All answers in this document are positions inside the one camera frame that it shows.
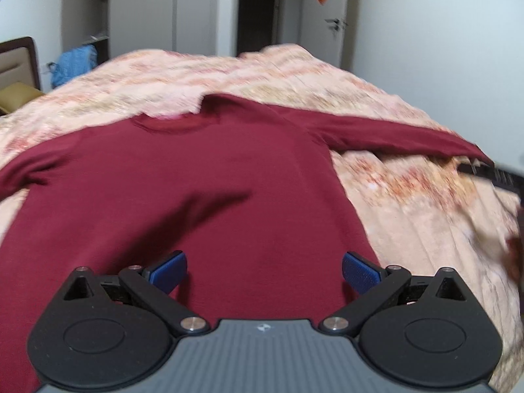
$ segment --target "white door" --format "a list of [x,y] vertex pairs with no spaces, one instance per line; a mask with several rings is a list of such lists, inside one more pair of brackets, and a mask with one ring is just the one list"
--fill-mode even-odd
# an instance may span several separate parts
[[302,0],[300,45],[313,56],[340,67],[347,0]]

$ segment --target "maroon long-sleeve shirt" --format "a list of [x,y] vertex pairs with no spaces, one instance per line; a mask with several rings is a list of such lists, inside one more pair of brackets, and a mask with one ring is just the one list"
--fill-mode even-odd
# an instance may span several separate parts
[[182,249],[179,294],[212,322],[318,321],[342,307],[344,253],[377,259],[329,149],[489,162],[446,132],[228,95],[205,97],[198,115],[142,114],[16,157],[0,199],[30,192],[0,247],[0,391],[35,387],[27,335],[77,266],[116,273]]

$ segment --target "bedspread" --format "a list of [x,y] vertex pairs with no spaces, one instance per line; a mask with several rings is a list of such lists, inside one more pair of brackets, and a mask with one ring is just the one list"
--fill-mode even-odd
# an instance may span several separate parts
[[[146,112],[172,116],[198,111],[203,95],[226,92],[263,103],[388,119],[446,129],[423,111],[312,57],[299,46],[268,47],[240,58],[143,50],[93,72],[0,118],[0,167],[44,140],[88,125]],[[507,393],[524,366],[518,292],[501,265],[474,240],[474,227],[503,238],[517,231],[517,197],[456,173],[457,161],[332,153],[348,199],[382,265],[414,274],[455,267],[497,330],[504,350],[491,385]],[[27,191],[0,204],[0,235]]]

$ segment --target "metal screw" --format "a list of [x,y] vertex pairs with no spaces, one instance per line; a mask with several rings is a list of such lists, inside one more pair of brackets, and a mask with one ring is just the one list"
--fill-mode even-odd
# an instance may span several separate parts
[[198,316],[186,317],[180,322],[180,326],[189,332],[195,332],[204,329],[206,325],[207,322]]
[[331,331],[340,331],[349,327],[347,319],[340,316],[327,317],[322,323],[324,324],[324,327]]

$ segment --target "blue gripper pad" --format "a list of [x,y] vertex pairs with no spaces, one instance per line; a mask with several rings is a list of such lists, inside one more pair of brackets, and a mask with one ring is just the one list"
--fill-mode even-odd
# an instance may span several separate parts
[[149,283],[169,294],[182,282],[187,273],[187,258],[184,253],[179,253],[153,270],[149,275]]
[[383,269],[367,262],[354,253],[346,253],[342,259],[342,276],[359,294],[366,293],[383,279]]

